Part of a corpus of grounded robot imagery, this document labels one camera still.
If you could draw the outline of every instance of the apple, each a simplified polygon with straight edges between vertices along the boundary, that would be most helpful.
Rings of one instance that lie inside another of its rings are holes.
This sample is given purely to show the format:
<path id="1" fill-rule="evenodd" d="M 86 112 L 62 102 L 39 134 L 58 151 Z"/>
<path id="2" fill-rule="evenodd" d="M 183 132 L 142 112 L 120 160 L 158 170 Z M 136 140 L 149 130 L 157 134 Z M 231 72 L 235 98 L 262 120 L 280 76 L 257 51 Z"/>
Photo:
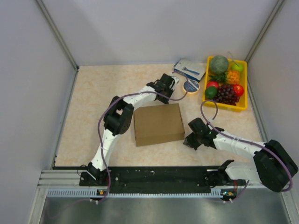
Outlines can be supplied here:
<path id="1" fill-rule="evenodd" d="M 237 70 L 239 72 L 243 72 L 244 67 L 240 63 L 238 63 L 238 64 L 234 63 L 231 67 L 231 70 Z"/>

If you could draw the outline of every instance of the pineapple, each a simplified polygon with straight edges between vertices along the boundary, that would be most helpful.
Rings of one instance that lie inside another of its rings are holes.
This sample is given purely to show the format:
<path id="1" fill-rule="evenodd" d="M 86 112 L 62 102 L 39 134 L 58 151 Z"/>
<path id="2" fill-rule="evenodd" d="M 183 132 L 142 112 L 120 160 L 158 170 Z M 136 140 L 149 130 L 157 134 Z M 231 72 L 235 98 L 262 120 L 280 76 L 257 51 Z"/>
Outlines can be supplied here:
<path id="1" fill-rule="evenodd" d="M 227 83 L 236 85 L 240 83 L 240 72 L 237 70 L 229 70 L 223 72 L 219 75 L 209 75 L 211 77 L 210 81 L 216 81 L 218 83 Z"/>

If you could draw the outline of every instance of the black wire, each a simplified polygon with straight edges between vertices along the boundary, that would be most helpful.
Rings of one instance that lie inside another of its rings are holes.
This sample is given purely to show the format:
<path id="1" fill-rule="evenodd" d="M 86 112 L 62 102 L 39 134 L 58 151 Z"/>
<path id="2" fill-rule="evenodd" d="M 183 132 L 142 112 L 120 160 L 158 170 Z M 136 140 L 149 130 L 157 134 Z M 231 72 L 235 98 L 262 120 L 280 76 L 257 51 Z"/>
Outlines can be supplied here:
<path id="1" fill-rule="evenodd" d="M 84 165 L 84 164 L 83 164 L 83 165 L 81 165 L 81 166 L 79 166 L 79 169 L 77 169 L 77 174 L 78 174 L 79 176 L 80 176 L 80 174 L 79 174 L 79 170 L 80 170 L 80 168 L 81 168 L 81 167 L 86 167 L 86 168 L 87 168 L 87 166 L 86 166 L 86 165 Z"/>

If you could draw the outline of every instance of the watermelon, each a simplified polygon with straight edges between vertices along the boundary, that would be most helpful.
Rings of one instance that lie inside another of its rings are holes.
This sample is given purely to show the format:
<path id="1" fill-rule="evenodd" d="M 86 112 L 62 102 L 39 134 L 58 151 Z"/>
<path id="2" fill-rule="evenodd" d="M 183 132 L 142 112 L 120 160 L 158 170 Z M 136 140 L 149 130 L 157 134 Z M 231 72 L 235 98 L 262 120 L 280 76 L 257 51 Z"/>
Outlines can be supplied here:
<path id="1" fill-rule="evenodd" d="M 209 68 L 215 75 L 223 74 L 228 70 L 229 62 L 225 56 L 217 55 L 212 58 Z"/>

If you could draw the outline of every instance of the yellow basket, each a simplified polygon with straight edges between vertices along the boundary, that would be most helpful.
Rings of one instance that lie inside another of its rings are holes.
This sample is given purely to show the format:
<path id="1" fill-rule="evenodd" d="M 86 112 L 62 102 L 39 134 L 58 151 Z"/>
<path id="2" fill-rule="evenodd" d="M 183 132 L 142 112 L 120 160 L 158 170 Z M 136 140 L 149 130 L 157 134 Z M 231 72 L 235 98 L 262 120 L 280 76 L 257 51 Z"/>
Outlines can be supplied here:
<path id="1" fill-rule="evenodd" d="M 210 81 L 210 77 L 209 77 L 209 65 L 210 65 L 210 61 L 212 60 L 214 56 L 209 56 L 207 58 L 207 64 L 206 64 L 206 79 L 205 79 L 205 88 L 204 88 L 204 92 L 206 90 L 206 85 L 207 83 Z M 232 66 L 232 59 L 229 59 L 229 68 Z M 218 107 L 221 109 L 226 109 L 226 110 L 230 110 L 230 111 L 236 111 L 236 112 L 240 112 L 240 111 L 244 111 L 247 109 L 247 63 L 245 61 L 239 61 L 239 60 L 235 60 L 237 63 L 243 65 L 244 67 L 244 71 L 241 72 L 240 75 L 240 85 L 243 86 L 244 88 L 244 94 L 240 97 L 240 101 L 238 103 L 236 103 L 236 106 L 233 105 L 227 105 L 227 104 L 221 104 L 221 103 L 217 103 Z M 202 96 L 202 101 L 205 101 L 207 98 L 205 96 L 205 94 L 203 94 Z M 212 106 L 215 107 L 215 104 L 212 102 L 206 102 L 205 103 L 206 106 Z"/>

